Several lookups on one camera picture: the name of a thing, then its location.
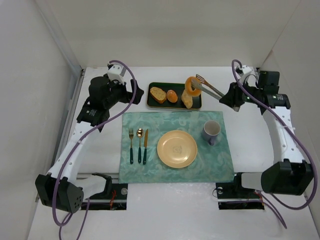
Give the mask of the metal serving tongs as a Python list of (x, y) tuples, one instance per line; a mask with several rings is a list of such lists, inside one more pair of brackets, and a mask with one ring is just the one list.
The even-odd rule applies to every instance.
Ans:
[(215, 88), (213, 85), (211, 85), (204, 77), (202, 77), (199, 74), (196, 74), (195, 77), (197, 79), (199, 79), (199, 81), (201, 82), (201, 84), (207, 86), (208, 88), (210, 88), (216, 95), (218, 95), (220, 98), (222, 98), (224, 96), (224, 94), (219, 91), (217, 88)]

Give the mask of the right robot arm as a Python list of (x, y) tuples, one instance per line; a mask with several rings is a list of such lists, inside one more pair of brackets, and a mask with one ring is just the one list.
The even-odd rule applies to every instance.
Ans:
[(240, 82), (250, 96), (247, 96), (236, 82), (219, 100), (236, 112), (244, 103), (259, 100), (270, 110), (259, 106), (267, 124), (273, 148), (273, 165), (263, 172), (240, 172), (235, 177), (238, 188), (259, 190), (269, 194), (300, 196), (314, 177), (311, 164), (307, 163), (290, 136), (293, 131), (291, 104), (286, 94), (279, 93), (280, 74), (277, 71), (262, 71), (255, 86), (249, 86), (250, 72), (236, 71)]

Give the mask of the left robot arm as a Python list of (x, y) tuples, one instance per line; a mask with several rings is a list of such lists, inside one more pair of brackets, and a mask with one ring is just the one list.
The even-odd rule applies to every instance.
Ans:
[(117, 103), (127, 106), (139, 104), (144, 91), (137, 80), (130, 80), (131, 91), (121, 77), (98, 76), (90, 81), (89, 96), (85, 100), (71, 138), (55, 164), (46, 174), (39, 174), (35, 186), (44, 206), (55, 212), (61, 210), (76, 213), (84, 200), (98, 194), (109, 195), (112, 190), (112, 178), (105, 173), (93, 173), (82, 180), (77, 175), (93, 139), (111, 122), (110, 109)]

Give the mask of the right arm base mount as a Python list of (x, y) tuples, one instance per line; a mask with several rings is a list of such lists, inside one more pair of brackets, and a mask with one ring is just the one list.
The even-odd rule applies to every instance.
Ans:
[(219, 210), (264, 210), (262, 197), (252, 188), (242, 186), (238, 172), (232, 182), (217, 182), (212, 195), (218, 199)]

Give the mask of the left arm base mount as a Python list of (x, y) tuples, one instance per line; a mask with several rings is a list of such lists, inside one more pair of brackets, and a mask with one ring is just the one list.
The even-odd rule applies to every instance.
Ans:
[(125, 211), (127, 209), (128, 184), (119, 183), (104, 173), (93, 173), (92, 176), (105, 180), (102, 192), (89, 197), (89, 210), (91, 211)]

